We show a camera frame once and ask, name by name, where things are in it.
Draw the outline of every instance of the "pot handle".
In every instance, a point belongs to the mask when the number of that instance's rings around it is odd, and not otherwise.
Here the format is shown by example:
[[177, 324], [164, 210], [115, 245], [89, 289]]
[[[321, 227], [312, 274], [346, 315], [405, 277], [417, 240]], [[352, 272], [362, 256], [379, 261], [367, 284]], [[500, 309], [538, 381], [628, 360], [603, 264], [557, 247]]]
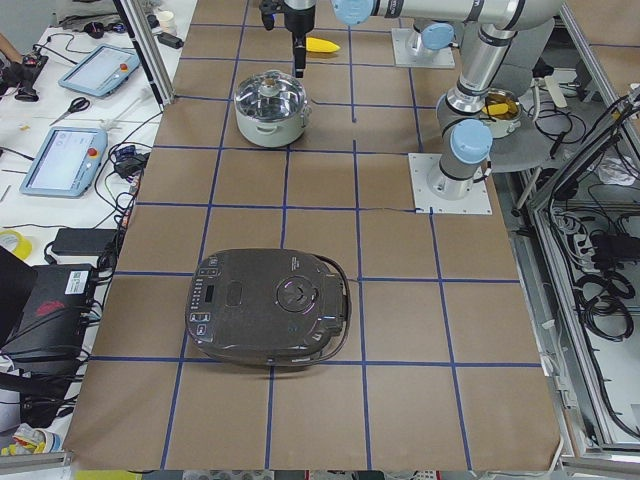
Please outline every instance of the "pot handle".
[[263, 127], [261, 125], [257, 125], [256, 130], [262, 135], [273, 135], [278, 131], [278, 126], [274, 125], [272, 127]]

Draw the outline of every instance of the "blue joint cap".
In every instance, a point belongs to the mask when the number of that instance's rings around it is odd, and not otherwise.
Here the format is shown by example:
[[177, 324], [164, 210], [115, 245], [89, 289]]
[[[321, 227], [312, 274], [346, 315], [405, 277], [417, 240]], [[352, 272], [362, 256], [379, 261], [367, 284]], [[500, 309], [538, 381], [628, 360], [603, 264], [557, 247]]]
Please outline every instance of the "blue joint cap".
[[366, 21], [373, 12], [373, 0], [332, 0], [338, 20], [350, 26]]
[[442, 50], [453, 42], [453, 37], [450, 23], [432, 23], [422, 31], [422, 44], [429, 50]]
[[467, 165], [476, 165], [489, 155], [493, 135], [480, 120], [467, 119], [453, 128], [450, 144], [458, 160]]

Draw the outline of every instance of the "tablet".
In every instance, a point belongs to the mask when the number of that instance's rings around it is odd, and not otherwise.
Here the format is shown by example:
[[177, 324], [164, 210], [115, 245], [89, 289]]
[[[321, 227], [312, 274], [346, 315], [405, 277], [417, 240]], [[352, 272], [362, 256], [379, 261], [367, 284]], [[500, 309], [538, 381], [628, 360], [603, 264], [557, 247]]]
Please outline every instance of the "tablet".
[[47, 197], [79, 197], [96, 176], [107, 149], [98, 128], [54, 127], [40, 147], [20, 192]]
[[113, 93], [139, 66], [140, 58], [133, 50], [100, 45], [58, 80], [58, 85], [104, 97]]

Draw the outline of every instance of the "glass pot lid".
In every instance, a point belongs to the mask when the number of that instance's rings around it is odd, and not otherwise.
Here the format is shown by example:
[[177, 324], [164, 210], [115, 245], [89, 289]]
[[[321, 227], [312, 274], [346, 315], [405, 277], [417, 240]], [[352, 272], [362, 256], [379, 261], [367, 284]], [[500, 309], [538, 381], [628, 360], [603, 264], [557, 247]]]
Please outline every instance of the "glass pot lid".
[[236, 89], [234, 102], [238, 113], [245, 117], [276, 122], [300, 113], [306, 94], [291, 75], [269, 70], [244, 80]]

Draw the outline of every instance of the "power adapter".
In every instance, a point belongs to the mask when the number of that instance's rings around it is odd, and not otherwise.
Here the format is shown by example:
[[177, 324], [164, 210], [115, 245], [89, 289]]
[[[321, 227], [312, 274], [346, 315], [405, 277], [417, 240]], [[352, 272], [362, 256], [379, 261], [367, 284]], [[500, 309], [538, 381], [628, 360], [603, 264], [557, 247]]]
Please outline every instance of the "power adapter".
[[171, 35], [167, 32], [160, 33], [158, 35], [158, 41], [163, 45], [167, 45], [168, 47], [175, 49], [182, 48], [182, 46], [184, 45], [184, 42], [181, 38], [178, 38], [175, 35]]

